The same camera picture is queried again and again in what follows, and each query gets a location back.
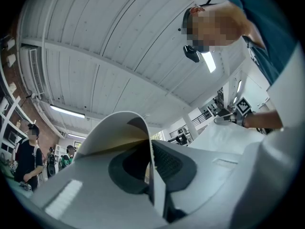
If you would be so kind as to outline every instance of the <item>hand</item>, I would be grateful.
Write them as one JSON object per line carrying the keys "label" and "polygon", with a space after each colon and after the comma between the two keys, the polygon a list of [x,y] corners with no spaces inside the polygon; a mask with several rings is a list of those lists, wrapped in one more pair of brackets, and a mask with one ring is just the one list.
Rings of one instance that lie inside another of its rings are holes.
{"label": "hand", "polygon": [[30,174],[25,174],[24,177],[23,177],[23,180],[25,182],[28,182],[31,178],[32,178],[32,176]]}

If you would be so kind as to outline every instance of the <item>strap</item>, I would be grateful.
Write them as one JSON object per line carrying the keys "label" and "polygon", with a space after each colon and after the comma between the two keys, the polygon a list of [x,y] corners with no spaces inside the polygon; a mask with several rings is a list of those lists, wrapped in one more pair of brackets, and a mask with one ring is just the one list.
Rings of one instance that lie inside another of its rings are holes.
{"label": "strap", "polygon": [[38,145],[36,145],[35,147],[34,147],[34,167],[35,167],[35,169],[36,169],[36,153],[37,153],[37,149],[39,148],[39,146]]}
{"label": "strap", "polygon": [[25,138],[21,144],[23,144],[25,141],[28,141],[29,139],[28,138]]}

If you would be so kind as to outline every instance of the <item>vent grille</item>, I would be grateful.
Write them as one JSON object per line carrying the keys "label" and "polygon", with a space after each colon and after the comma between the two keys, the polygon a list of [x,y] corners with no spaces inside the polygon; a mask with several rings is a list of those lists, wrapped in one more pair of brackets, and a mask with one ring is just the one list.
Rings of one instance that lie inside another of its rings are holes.
{"label": "vent grille", "polygon": [[41,78],[38,71],[38,62],[37,62],[37,49],[31,49],[30,50],[30,64],[33,74],[33,79],[36,87],[36,91],[38,95],[44,93],[42,84],[41,84]]}

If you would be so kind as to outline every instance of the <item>air conditioner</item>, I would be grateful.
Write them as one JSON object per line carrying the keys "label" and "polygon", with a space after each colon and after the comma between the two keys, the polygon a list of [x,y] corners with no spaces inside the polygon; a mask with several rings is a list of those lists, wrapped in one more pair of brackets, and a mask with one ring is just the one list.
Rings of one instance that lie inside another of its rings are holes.
{"label": "air conditioner", "polygon": [[41,99],[45,85],[41,66],[41,48],[21,47],[20,64],[26,87]]}

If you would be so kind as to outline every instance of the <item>red brick wall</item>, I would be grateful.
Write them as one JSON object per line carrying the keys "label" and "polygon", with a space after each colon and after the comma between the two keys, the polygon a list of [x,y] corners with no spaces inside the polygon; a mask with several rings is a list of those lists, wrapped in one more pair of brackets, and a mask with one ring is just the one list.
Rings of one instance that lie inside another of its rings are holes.
{"label": "red brick wall", "polygon": [[[15,19],[14,23],[12,24],[12,27],[10,28],[10,31],[8,32],[15,39],[16,39],[16,36],[15,36],[16,29],[17,29],[17,18]],[[13,53],[17,56],[16,46],[11,48],[9,51],[6,51],[6,50],[1,51],[2,65],[6,63],[6,57]],[[3,71],[4,71],[4,75],[5,75],[5,78],[8,82],[8,84],[10,84],[12,82],[14,82],[16,84],[17,89],[15,90],[13,95],[15,98],[20,96],[21,100],[19,102],[19,105],[21,106],[22,103],[25,101],[25,97],[27,96],[27,93],[22,84],[17,60],[14,63],[14,65],[10,68],[8,66],[4,66]],[[26,113],[26,115],[31,119],[31,121],[36,120],[36,125],[40,129],[40,135],[39,135],[40,148],[41,148],[41,151],[43,152],[43,154],[46,156],[49,148],[51,146],[55,147],[55,145],[58,144],[59,137],[46,125],[44,120],[40,117],[40,115],[36,111],[36,109],[30,99],[28,99],[24,103],[24,105],[22,106],[22,109]],[[19,115],[14,112],[10,121],[14,125],[16,125],[16,122],[19,119],[20,119]],[[21,124],[20,130],[21,131],[28,130],[27,124],[28,124],[27,121],[23,121]]]}

